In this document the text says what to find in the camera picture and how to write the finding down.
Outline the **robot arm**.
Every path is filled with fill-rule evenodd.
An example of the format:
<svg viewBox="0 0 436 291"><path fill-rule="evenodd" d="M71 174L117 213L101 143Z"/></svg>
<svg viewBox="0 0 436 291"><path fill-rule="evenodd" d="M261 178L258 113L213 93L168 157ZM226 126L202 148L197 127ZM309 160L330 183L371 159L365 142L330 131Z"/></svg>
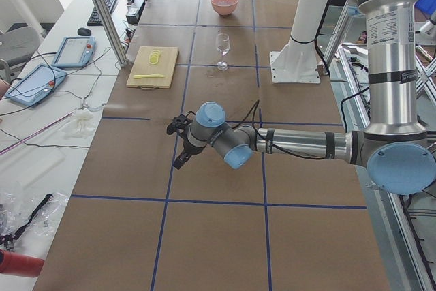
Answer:
<svg viewBox="0 0 436 291"><path fill-rule="evenodd" d="M417 0L350 0L364 14L367 31L370 122L345 133L231 127L216 102L190 119L173 118L167 134L183 139L174 160L181 168L210 146L232 168L254 152L285 153L312 160L342 159L367 169L374 184L392 194L421 192L435 181L435 158L416 113L414 5Z"/></svg>

